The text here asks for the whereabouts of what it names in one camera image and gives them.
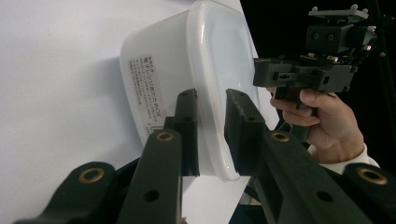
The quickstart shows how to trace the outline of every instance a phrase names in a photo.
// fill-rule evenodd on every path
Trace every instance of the container label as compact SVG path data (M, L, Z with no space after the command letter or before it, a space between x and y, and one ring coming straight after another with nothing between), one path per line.
M152 55L142 55L129 61L134 97L141 122L148 136L163 128L165 108Z

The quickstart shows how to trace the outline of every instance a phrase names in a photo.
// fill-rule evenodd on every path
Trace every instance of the white plastic container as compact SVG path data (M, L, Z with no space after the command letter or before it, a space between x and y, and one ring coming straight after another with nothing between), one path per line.
M130 34L120 69L143 144L166 116L174 116L178 94L195 88L200 173L239 178L224 139L226 90L243 91L259 106L250 34L240 12L196 1L190 10Z

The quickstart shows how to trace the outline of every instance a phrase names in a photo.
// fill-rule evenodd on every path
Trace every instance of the human hand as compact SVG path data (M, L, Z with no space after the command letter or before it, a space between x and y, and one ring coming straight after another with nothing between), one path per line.
M267 88L274 93L276 88ZM271 105L282 110L283 119L292 125L311 126L306 143L317 148L313 156L319 163L329 164L349 161L364 149L363 135L352 109L335 93L301 90L300 100L315 108L297 109L296 103L271 98Z

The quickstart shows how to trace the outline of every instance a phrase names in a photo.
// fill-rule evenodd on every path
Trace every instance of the black background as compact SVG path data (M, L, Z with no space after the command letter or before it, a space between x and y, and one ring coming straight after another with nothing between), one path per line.
M306 53L306 28L318 23L318 19L308 17L312 7L342 10L357 4L358 10L368 9L369 19L356 25L375 25L377 46L359 66L350 91L338 95L353 109L369 155L382 169L396 175L396 32L394 24L387 28L383 23L383 15L396 16L390 2L241 0L241 5L259 58ZM380 57L380 52L387 56Z

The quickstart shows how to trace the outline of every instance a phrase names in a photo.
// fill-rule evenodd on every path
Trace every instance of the white sleeve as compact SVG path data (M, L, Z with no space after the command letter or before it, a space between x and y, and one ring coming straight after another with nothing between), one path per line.
M312 146L312 145L308 148L308 152L310 154L315 153L316 150L317 150L317 148L315 146ZM367 146L365 144L364 144L363 152L359 156L357 156L356 158L354 158L354 159L352 159L350 161L343 161L343 162L332 163L332 164L322 164L322 163L320 163L319 165L321 165L321 166L323 166L323 167L325 167L325 168L327 168L329 170L332 170L332 171L336 172L337 174L341 175L344 172L345 167L348 164L354 163L354 162L363 162L363 163L367 163L367 164L379 167L378 163L367 155Z

